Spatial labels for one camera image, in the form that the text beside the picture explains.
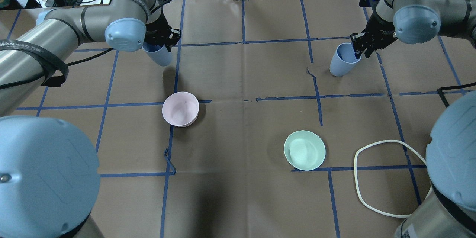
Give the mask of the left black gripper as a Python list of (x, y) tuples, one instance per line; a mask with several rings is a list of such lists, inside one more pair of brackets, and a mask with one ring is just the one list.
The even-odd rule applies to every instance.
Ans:
[(144, 45), (151, 48), (163, 48), (168, 51), (181, 39), (181, 30), (173, 29), (165, 17), (163, 11), (160, 12), (157, 20), (146, 24), (146, 33), (144, 38)]

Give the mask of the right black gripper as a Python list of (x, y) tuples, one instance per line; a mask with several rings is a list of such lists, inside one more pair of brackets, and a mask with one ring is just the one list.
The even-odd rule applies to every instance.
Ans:
[(362, 8), (371, 8), (372, 14), (367, 21), (367, 25), (361, 33), (350, 35), (353, 45), (355, 59), (359, 60), (364, 53), (365, 58), (369, 58), (375, 51), (385, 49), (397, 40), (393, 23), (381, 18), (376, 11), (377, 5), (385, 0), (359, 0)]

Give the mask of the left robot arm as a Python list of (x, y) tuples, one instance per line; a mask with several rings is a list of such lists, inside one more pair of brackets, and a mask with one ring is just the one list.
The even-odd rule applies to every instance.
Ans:
[(110, 0), (107, 6), (55, 8), (19, 39), (1, 41), (1, 237), (74, 236), (100, 191), (95, 146), (59, 118), (12, 116), (38, 86), (60, 87), (65, 59), (81, 44), (144, 50), (158, 65), (171, 62), (180, 30), (168, 25), (168, 1)]

